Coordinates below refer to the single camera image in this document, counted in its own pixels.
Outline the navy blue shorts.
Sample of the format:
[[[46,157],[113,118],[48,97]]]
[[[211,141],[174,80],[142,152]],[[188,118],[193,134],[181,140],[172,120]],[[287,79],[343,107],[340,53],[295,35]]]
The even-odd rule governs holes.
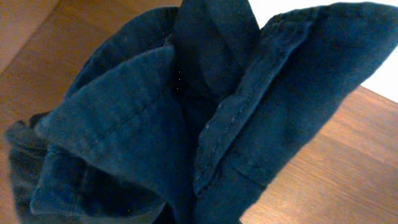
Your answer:
[[[259,27],[247,1],[147,11],[54,110],[17,121],[21,223],[237,223],[397,47],[397,8],[340,2]]]

